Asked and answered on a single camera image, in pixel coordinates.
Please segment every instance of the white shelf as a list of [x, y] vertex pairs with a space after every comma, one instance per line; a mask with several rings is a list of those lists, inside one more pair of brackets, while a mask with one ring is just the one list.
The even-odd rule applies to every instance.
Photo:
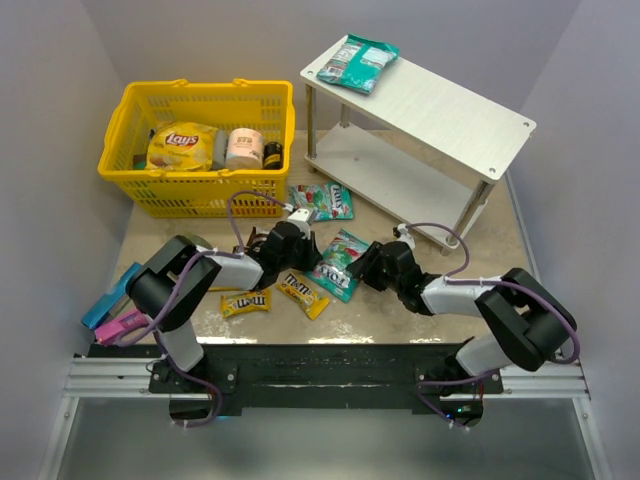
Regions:
[[[465, 186], [354, 124], [333, 127], [318, 142], [317, 154], [308, 159], [311, 165], [403, 222], [453, 227], [471, 196]], [[481, 211], [482, 207], [466, 230]], [[445, 231], [417, 230], [447, 246]]]
[[304, 68], [302, 80], [383, 125], [430, 145], [495, 183], [535, 122], [403, 58], [382, 72], [371, 95], [330, 85], [316, 74], [346, 36]]

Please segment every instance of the shelf top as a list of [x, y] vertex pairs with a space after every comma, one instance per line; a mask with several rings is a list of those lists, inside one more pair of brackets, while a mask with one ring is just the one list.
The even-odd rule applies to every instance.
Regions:
[[388, 65], [371, 95], [316, 74], [345, 36], [301, 72], [302, 80], [383, 125], [430, 145], [493, 183], [536, 128], [534, 121], [404, 58]]

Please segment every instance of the snack package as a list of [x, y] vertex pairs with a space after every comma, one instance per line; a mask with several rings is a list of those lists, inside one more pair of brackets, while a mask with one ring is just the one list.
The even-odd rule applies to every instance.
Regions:
[[162, 124], [147, 149], [146, 170], [210, 170], [218, 129], [193, 122]]
[[315, 208], [316, 222], [353, 218], [351, 194], [337, 182], [326, 185], [294, 185], [289, 187], [289, 197], [295, 207]]
[[358, 286], [358, 280], [347, 272], [347, 266], [367, 248], [368, 243], [341, 229], [322, 254], [322, 260], [305, 275], [347, 303]]
[[311, 287], [295, 274], [289, 272], [285, 279], [276, 288], [289, 298], [295, 300], [311, 320], [329, 305], [329, 299], [314, 292]]
[[349, 35], [317, 77], [327, 83], [342, 85], [370, 94], [387, 63], [398, 58], [398, 47]]
[[271, 290], [222, 295], [220, 297], [222, 318], [239, 313], [268, 312], [269, 310], [271, 310]]

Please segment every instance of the white canister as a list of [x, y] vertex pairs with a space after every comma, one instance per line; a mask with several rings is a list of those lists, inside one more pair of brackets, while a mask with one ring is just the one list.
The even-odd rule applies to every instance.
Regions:
[[264, 154], [264, 137], [250, 128], [236, 128], [229, 135], [227, 159], [229, 170], [261, 170]]

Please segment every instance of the lower shelf board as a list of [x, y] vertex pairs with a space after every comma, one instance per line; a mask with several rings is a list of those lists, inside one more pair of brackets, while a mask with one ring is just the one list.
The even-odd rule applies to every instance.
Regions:
[[[453, 228], [471, 196], [464, 185], [353, 124], [333, 127], [316, 150], [316, 158], [307, 159], [314, 168], [403, 222]], [[463, 236], [483, 208], [476, 211]], [[444, 230], [416, 230], [451, 248]]]

